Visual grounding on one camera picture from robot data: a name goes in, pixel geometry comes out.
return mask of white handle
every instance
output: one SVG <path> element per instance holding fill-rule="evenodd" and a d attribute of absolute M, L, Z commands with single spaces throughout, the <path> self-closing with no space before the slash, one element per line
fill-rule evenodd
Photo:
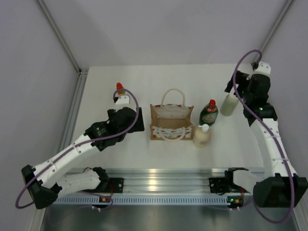
<path fill-rule="evenodd" d="M 184 92 L 181 91 L 180 89 L 177 89 L 177 88 L 170 88 L 169 90 L 167 90 L 167 91 L 164 93 L 163 98 L 162 98 L 162 102 L 160 103 L 160 106 L 163 106 L 165 97 L 166 97 L 167 93 L 168 93 L 169 91 L 171 91 L 171 90 L 176 90 L 176 91 L 178 91 L 179 93 L 182 94 L 182 96 L 183 96 L 183 103 L 182 103 L 182 106 L 185 106 L 185 95 L 184 95 Z"/>
<path fill-rule="evenodd" d="M 181 140 L 181 139 L 184 138 L 186 129 L 185 129 L 185 127 L 182 127 L 182 129 L 183 129 L 182 135 L 181 135 L 180 137 L 174 139 L 174 140 L 171 140 L 171 139 L 168 139 L 167 137 L 165 137 L 165 136 L 163 135 L 163 133 L 160 131 L 160 128 L 158 128 L 158 134 L 159 134 L 164 140 L 166 140 L 166 141 L 175 142 L 175 141 L 179 141 L 179 140 Z"/>

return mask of cream colored bottle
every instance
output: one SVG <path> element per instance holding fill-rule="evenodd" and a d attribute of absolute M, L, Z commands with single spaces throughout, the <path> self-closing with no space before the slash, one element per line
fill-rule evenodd
<path fill-rule="evenodd" d="M 208 140 L 211 137 L 210 127 L 207 124 L 203 124 L 202 126 L 198 126 L 194 136 L 193 143 L 196 147 L 202 148 L 206 146 Z"/>

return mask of white bottle cap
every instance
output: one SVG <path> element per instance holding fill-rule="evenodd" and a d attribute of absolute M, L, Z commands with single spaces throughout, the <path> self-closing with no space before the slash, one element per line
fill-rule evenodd
<path fill-rule="evenodd" d="M 229 94 L 229 95 L 228 95 L 228 100 L 229 100 L 231 103 L 237 103 L 239 99 L 238 99 L 235 95 Z"/>
<path fill-rule="evenodd" d="M 204 133 L 206 133 L 210 129 L 210 126 L 208 124 L 203 124 L 202 126 L 198 127 L 202 128 L 202 132 Z"/>

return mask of white wall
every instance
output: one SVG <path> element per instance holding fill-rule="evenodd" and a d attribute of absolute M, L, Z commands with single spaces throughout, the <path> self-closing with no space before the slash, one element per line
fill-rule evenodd
<path fill-rule="evenodd" d="M 77 74 L 33 0 L 1 1 L 0 29 L 0 229 L 22 231 L 21 168 L 55 154 Z"/>
<path fill-rule="evenodd" d="M 263 61 L 271 65 L 269 101 L 278 114 L 287 154 L 308 179 L 308 1 L 295 1 Z M 308 205 L 308 192 L 305 194 Z"/>
<path fill-rule="evenodd" d="M 236 63 L 261 46 L 285 2 L 45 1 L 82 67 Z"/>

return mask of dark green detergent bottle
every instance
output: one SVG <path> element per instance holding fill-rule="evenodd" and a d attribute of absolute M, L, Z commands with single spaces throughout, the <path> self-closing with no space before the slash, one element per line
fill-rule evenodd
<path fill-rule="evenodd" d="M 208 124 L 209 126 L 211 126 L 215 123 L 217 115 L 218 108 L 216 107 L 216 102 L 215 100 L 210 100 L 210 103 L 206 105 L 200 113 L 200 125 Z"/>

